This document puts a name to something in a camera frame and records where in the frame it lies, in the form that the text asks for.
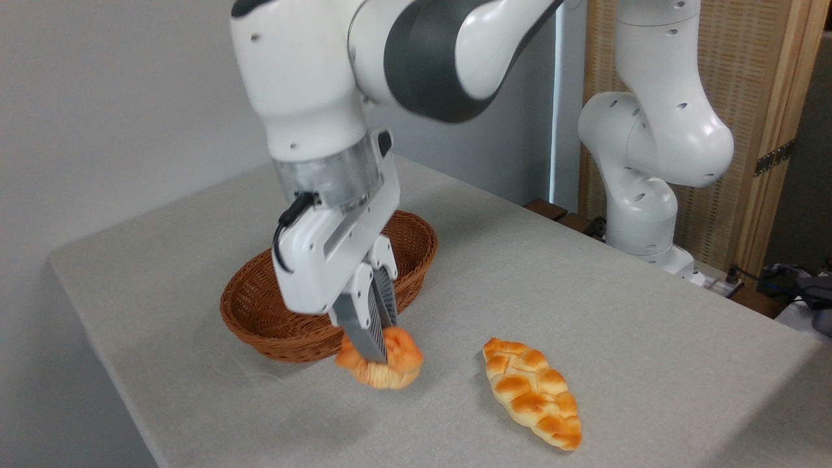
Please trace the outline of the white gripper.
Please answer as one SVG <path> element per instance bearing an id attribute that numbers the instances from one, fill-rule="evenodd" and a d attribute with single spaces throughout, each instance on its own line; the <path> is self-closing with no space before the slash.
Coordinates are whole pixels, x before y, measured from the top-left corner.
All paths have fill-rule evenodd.
<path id="1" fill-rule="evenodd" d="M 335 302 L 337 326 L 365 361 L 381 364 L 387 363 L 383 330 L 398 320 L 393 286 L 398 269 L 389 237 L 381 235 L 400 199 L 392 149 L 392 133 L 383 129 L 329 157 L 276 162 L 291 204 L 304 194 L 313 198 L 282 223 L 273 242 L 283 302 L 308 315 L 324 314 Z M 341 295 L 369 255 L 374 285 L 356 300 Z"/>

